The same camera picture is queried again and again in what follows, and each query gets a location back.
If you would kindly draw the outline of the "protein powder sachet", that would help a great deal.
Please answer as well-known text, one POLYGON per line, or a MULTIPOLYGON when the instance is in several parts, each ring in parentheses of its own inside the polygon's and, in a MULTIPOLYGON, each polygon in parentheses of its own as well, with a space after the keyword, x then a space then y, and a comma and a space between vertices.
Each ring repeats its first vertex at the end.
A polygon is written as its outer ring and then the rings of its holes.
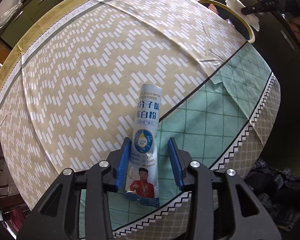
POLYGON ((133 126, 126 196, 140 205, 159 207, 158 148, 162 88, 143 84, 133 126))

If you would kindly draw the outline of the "clear plastic bag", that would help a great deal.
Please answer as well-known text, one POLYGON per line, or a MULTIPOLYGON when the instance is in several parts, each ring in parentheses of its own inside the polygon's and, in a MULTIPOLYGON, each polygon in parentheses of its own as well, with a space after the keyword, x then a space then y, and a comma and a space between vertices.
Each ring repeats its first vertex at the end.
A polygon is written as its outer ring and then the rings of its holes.
POLYGON ((18 1, 16 5, 7 10, 3 15, 0 16, 0 29, 15 15, 15 13, 22 6, 21 0, 18 1))

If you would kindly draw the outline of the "patterned tablecloth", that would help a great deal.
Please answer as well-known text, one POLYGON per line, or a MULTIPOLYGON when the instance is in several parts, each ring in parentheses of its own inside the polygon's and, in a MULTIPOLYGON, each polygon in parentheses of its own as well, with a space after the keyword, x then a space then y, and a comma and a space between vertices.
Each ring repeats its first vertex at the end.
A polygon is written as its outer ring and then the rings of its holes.
POLYGON ((0 70, 0 142, 33 208, 65 169, 83 171, 133 134, 142 85, 162 88, 160 207, 109 196, 116 239, 174 239, 191 195, 170 138, 215 171, 246 176, 276 119, 280 85, 258 51, 195 0, 65 0, 17 42, 0 70))

